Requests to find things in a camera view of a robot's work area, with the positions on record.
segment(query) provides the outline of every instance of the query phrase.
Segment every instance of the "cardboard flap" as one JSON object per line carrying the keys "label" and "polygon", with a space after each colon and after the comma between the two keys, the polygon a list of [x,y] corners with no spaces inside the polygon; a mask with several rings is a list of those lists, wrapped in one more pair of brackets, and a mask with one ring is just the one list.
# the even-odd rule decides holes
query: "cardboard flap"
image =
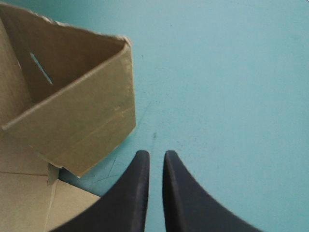
{"label": "cardboard flap", "polygon": [[0,79],[4,133],[82,176],[135,127],[130,44],[3,3],[0,16],[0,39],[12,45],[0,50],[12,69]]}

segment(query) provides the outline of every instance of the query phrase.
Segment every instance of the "open cardboard box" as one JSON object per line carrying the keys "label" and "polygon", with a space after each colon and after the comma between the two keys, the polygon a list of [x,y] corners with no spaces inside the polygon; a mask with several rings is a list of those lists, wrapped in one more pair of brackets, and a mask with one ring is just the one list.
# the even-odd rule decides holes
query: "open cardboard box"
{"label": "open cardboard box", "polygon": [[128,40],[0,3],[0,126],[0,231],[48,231],[82,212],[98,197],[57,167],[82,176],[135,127]]}

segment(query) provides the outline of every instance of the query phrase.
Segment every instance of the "teal surface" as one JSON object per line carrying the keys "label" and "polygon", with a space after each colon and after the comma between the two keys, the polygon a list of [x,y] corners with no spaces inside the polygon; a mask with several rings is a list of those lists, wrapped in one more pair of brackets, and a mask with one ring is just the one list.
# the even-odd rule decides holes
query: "teal surface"
{"label": "teal surface", "polygon": [[163,155],[175,149],[249,223],[309,231],[309,2],[7,2],[133,42],[135,130],[83,178],[63,180],[102,195],[150,151],[146,231],[163,232]]}

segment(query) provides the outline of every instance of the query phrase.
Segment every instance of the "teal floor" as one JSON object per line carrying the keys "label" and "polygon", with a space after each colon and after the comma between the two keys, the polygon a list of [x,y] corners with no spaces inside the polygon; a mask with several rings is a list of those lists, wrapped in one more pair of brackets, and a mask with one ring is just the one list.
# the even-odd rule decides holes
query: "teal floor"
{"label": "teal floor", "polygon": [[83,178],[104,194],[151,153],[147,232],[163,232],[162,165],[175,149],[220,203],[267,232],[309,231],[309,2],[10,0],[133,42],[137,126]]}

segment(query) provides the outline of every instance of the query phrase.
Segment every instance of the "cardboard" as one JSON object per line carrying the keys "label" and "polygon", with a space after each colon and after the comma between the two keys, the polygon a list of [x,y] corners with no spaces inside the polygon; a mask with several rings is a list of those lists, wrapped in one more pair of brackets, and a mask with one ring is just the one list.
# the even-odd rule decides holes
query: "cardboard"
{"label": "cardboard", "polygon": [[0,122],[82,176],[135,127],[131,47],[0,3]]}
{"label": "cardboard", "polygon": [[82,176],[135,127],[131,47],[0,3],[0,232],[46,232],[98,196]]}
{"label": "cardboard", "polygon": [[0,136],[1,232],[49,231],[99,199],[60,180],[47,185],[53,169],[48,166],[33,149]]}

